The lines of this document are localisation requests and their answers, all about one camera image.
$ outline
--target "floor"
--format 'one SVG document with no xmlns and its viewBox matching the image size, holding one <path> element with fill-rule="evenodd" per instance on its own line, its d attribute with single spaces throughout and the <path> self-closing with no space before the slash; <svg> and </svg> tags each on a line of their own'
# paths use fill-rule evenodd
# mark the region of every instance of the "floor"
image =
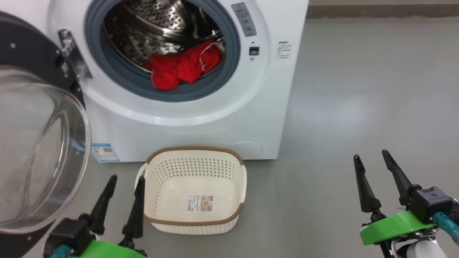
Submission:
<svg viewBox="0 0 459 258">
<path fill-rule="evenodd" d="M 148 257 L 382 257 L 359 238 L 352 157 L 360 154 L 386 215 L 402 211 L 381 156 L 388 149 L 413 183 L 459 197 L 459 20 L 308 20 L 280 156 L 248 161 L 248 192 L 235 228 L 217 236 L 162 233 L 145 224 Z M 118 185 L 102 240 L 118 243 L 141 164 L 91 159 L 63 216 L 89 212 L 112 174 Z M 455 257 L 444 233 L 440 246 Z M 26 257 L 40 257 L 36 246 Z"/>
</svg>

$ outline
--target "green plastic bracket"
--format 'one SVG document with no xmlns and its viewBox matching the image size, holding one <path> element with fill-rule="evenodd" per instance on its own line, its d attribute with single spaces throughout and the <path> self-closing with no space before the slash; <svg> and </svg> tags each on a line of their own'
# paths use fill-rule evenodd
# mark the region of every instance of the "green plastic bracket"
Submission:
<svg viewBox="0 0 459 258">
<path fill-rule="evenodd" d="M 367 246 L 433 226 L 423 224 L 411 211 L 406 211 L 370 224 L 360 231 L 360 238 Z"/>
<path fill-rule="evenodd" d="M 102 241 L 92 241 L 84 253 L 72 258 L 145 258 L 140 253 Z"/>
</svg>

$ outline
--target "gray rubber gasket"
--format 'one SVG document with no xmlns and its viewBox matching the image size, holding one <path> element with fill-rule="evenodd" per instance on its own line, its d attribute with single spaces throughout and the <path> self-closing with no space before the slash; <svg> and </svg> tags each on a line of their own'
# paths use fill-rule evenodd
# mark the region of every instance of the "gray rubber gasket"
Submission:
<svg viewBox="0 0 459 258">
<path fill-rule="evenodd" d="M 88 48 L 100 68 L 118 85 L 145 98 L 180 102 L 203 98 L 231 78 L 239 63 L 241 43 L 236 26 L 227 11 L 215 0 L 188 0 L 202 8 L 223 33 L 226 42 L 225 58 L 209 73 L 193 84 L 181 84 L 169 91 L 153 88 L 150 75 L 122 58 L 108 41 L 102 21 L 119 0 L 94 0 L 88 9 L 85 34 Z"/>
</svg>

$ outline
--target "blue and white sticker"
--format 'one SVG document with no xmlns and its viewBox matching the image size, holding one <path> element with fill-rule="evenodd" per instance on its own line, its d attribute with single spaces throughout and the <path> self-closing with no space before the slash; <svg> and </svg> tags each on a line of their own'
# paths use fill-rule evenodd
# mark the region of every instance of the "blue and white sticker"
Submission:
<svg viewBox="0 0 459 258">
<path fill-rule="evenodd" d="M 91 149 L 92 154 L 100 163 L 119 162 L 118 155 L 110 143 L 93 143 Z"/>
</svg>

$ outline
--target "brown basket rim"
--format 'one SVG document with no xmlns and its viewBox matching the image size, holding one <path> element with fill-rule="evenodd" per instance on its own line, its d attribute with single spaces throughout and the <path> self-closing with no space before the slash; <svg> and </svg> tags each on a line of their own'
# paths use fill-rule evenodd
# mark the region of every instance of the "brown basket rim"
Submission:
<svg viewBox="0 0 459 258">
<path fill-rule="evenodd" d="M 233 156 L 235 156 L 239 162 L 241 163 L 241 166 L 244 166 L 244 160 L 237 154 L 236 152 L 229 150 L 229 149 L 224 149 L 224 148 L 217 148 L 217 147 L 205 147 L 205 146 L 183 146 L 183 147 L 168 147 L 168 148 L 163 148 L 160 149 L 153 154 L 151 154 L 148 159 L 145 161 L 145 163 L 149 164 L 152 159 L 159 154 L 163 152 L 168 152 L 168 151 L 220 151 L 220 152 L 226 152 L 229 153 Z M 229 216 L 226 219 L 221 219 L 221 220 L 214 220 L 214 221 L 199 221 L 199 222 L 179 222 L 179 221 L 170 221 L 170 220 L 161 220 L 161 219 L 152 219 L 146 215 L 144 215 L 145 219 L 156 224 L 165 224 L 165 225 L 174 225 L 174 226 L 211 226 L 211 225 L 219 225 L 219 224 L 225 224 L 228 223 L 232 220 L 234 220 L 242 210 L 242 207 L 244 207 L 244 203 L 241 202 L 239 204 L 239 207 L 237 210 L 233 213 L 233 215 Z"/>
</svg>

